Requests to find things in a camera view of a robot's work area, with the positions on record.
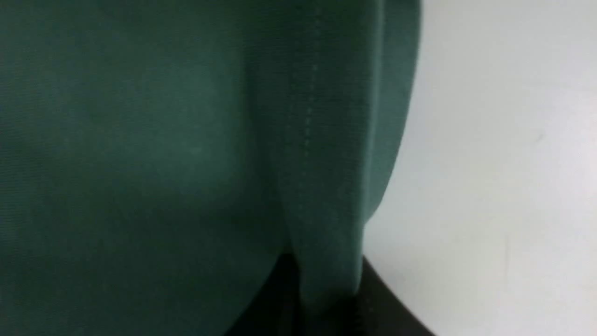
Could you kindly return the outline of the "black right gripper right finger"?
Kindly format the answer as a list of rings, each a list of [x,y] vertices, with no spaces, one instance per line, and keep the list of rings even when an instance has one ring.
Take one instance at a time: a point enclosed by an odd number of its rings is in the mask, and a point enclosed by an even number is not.
[[[359,290],[347,303],[349,336],[432,336],[392,293],[367,258],[362,259]]]

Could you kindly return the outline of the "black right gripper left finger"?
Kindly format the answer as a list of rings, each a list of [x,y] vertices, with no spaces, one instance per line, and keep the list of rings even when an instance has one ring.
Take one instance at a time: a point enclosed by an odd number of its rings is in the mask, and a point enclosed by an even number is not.
[[[300,272],[291,254],[282,254],[266,282],[227,336],[302,336]]]

